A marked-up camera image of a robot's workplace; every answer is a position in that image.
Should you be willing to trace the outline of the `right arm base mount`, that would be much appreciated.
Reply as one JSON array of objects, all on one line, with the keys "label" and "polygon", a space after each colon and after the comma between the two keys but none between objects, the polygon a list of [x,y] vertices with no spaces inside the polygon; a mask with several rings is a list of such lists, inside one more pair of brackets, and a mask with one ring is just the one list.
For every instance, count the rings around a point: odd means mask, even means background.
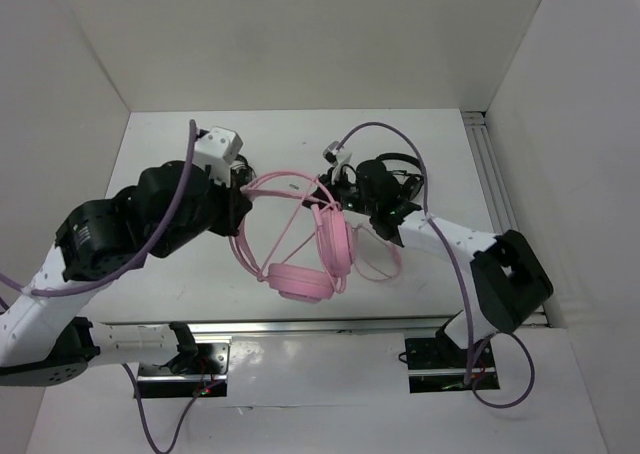
[{"label": "right arm base mount", "polygon": [[[469,391],[464,383],[466,353],[445,353],[435,337],[406,338],[404,351],[398,360],[408,369],[411,393],[438,393]],[[478,379],[479,390],[497,390],[500,387],[492,346],[484,348],[472,372]]]}]

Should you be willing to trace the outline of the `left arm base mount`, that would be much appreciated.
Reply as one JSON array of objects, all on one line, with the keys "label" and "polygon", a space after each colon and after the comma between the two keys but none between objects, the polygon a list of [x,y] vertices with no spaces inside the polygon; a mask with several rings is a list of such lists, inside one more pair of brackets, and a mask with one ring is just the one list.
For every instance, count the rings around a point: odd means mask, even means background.
[{"label": "left arm base mount", "polygon": [[167,366],[140,364],[136,384],[143,399],[189,399],[227,395],[230,337],[205,337],[197,341],[198,354],[187,367],[172,371]]}]

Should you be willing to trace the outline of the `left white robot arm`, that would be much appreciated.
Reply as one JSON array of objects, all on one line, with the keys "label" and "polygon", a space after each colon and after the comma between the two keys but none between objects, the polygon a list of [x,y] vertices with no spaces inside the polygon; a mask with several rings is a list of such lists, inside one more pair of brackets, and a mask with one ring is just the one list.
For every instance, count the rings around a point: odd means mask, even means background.
[{"label": "left white robot arm", "polygon": [[63,221],[26,293],[1,315],[3,386],[50,387],[98,365],[193,368],[202,352],[184,322],[115,326],[80,314],[116,273],[143,268],[149,256],[166,258],[204,232],[237,236],[251,201],[198,167],[182,182],[184,166],[148,168],[136,184]]}]

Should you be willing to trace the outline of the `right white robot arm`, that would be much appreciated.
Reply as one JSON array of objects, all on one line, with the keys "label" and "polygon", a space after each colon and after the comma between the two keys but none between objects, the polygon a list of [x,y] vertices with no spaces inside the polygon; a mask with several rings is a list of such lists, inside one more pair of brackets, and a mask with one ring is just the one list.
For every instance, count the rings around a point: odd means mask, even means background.
[{"label": "right white robot arm", "polygon": [[471,345],[514,333],[552,295],[553,285],[520,232],[487,233],[429,214],[415,201],[423,176],[413,183],[398,176],[379,159],[356,168],[334,166],[319,176],[312,201],[333,198],[344,210],[367,216],[383,240],[434,255],[450,262],[459,277],[471,277],[462,312],[441,328],[436,343],[440,361],[457,366]]}]

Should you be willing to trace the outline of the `pink headphones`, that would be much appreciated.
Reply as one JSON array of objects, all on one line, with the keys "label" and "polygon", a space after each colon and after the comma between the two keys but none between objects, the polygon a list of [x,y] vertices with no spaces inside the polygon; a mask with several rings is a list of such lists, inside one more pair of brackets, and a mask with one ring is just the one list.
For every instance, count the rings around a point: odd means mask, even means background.
[{"label": "pink headphones", "polygon": [[[305,180],[308,187],[303,191],[273,190],[265,187],[269,182],[285,177]],[[264,197],[296,202],[296,207],[264,261],[259,262],[254,257],[244,223],[240,224],[237,235],[229,239],[231,252],[246,272],[257,282],[264,283],[277,292],[280,297],[292,301],[317,304],[346,290],[355,259],[353,229],[345,219],[337,199],[317,176],[291,170],[273,171],[256,177],[241,187],[240,193],[251,201]],[[313,230],[288,255],[275,262],[273,256],[305,202],[310,203]],[[291,262],[309,243],[315,245],[320,264],[318,269]]]}]

